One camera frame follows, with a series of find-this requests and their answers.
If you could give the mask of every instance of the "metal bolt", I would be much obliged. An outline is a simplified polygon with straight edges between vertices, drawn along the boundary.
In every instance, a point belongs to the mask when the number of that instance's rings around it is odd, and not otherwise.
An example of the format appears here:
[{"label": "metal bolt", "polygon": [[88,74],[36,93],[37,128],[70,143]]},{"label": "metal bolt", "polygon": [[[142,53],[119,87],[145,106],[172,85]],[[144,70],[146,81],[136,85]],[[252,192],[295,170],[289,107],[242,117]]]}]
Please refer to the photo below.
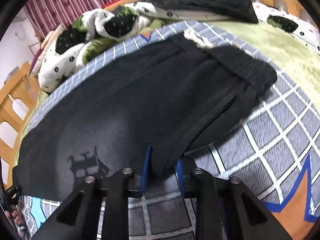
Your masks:
[{"label": "metal bolt", "polygon": [[95,179],[94,176],[88,176],[88,177],[86,177],[86,178],[84,179],[84,181],[85,181],[86,183],[93,183],[95,180],[96,180],[96,179]]},{"label": "metal bolt", "polygon": [[231,177],[230,182],[233,184],[239,184],[241,180],[238,177]]},{"label": "metal bolt", "polygon": [[124,169],[122,170],[122,173],[123,173],[123,174],[131,174],[131,173],[132,173],[132,169],[129,168],[129,167],[124,168]]},{"label": "metal bolt", "polygon": [[203,169],[201,169],[201,168],[195,168],[195,169],[193,170],[193,172],[194,172],[195,174],[201,174],[201,173],[203,173]]}]

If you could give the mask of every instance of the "mattress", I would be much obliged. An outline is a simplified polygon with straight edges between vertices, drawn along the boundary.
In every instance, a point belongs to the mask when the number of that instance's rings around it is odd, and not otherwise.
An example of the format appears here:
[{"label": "mattress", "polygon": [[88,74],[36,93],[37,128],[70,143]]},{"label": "mattress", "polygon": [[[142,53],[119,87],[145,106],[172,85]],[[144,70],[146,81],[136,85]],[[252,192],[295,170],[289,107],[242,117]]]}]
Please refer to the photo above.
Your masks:
[{"label": "mattress", "polygon": [[[149,37],[139,35],[107,50],[47,98],[32,117],[28,130],[35,128],[71,90],[100,68],[108,67],[112,60],[187,28],[217,46],[237,43],[254,58],[269,62],[276,70],[278,80],[249,117],[222,140],[186,155],[193,157],[198,167],[213,176],[223,179],[239,177],[275,216],[286,211],[287,216],[300,218],[298,212],[303,212],[303,219],[292,225],[280,221],[291,235],[297,229],[311,227],[320,215],[319,112],[301,87],[271,58],[247,41],[212,24],[196,21],[173,23],[152,31]],[[286,207],[297,197],[298,189],[302,189],[307,197],[300,201],[300,208],[288,211]],[[59,203],[23,196],[19,206],[33,235]],[[149,184],[141,199],[129,199],[128,208],[129,238],[132,240],[194,239],[196,200],[181,197],[173,169],[166,178]],[[97,238],[101,238],[101,225]]]}]

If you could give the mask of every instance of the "hand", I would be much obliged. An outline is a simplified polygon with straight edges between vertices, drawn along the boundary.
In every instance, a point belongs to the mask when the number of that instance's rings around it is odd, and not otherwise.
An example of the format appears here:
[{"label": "hand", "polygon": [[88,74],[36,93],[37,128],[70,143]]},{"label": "hand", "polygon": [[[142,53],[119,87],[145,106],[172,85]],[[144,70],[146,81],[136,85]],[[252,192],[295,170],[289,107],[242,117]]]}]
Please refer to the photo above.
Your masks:
[{"label": "hand", "polygon": [[[12,217],[14,218],[14,221],[18,224],[18,225],[23,225],[24,224],[24,221],[23,221],[23,219],[22,219],[22,213],[21,213],[21,211],[18,211],[17,210],[17,207],[15,206],[15,205],[11,205],[10,206],[11,207],[11,209],[13,210],[13,212],[12,212]],[[12,221],[11,221],[11,218],[10,218],[10,213],[8,212],[8,211],[5,211],[5,215],[6,215],[6,217],[7,217],[7,219],[10,221],[10,223],[12,224]],[[21,238],[23,238],[23,235],[20,233],[20,232],[18,232],[18,234],[19,234],[19,236],[21,237]]]}]

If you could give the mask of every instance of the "wall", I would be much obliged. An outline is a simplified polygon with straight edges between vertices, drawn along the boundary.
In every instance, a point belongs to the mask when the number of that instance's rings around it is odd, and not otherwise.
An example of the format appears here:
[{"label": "wall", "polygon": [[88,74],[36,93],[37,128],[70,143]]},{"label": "wall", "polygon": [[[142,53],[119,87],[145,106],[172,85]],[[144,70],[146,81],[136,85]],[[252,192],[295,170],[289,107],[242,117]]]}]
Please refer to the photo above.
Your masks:
[{"label": "wall", "polygon": [[[19,12],[19,17],[26,18],[24,9]],[[33,55],[28,45],[38,42],[35,32],[30,21],[26,18],[23,22],[13,22],[2,40],[0,41],[0,88],[3,87],[4,81],[11,70],[20,66],[25,61],[31,62]]]}]

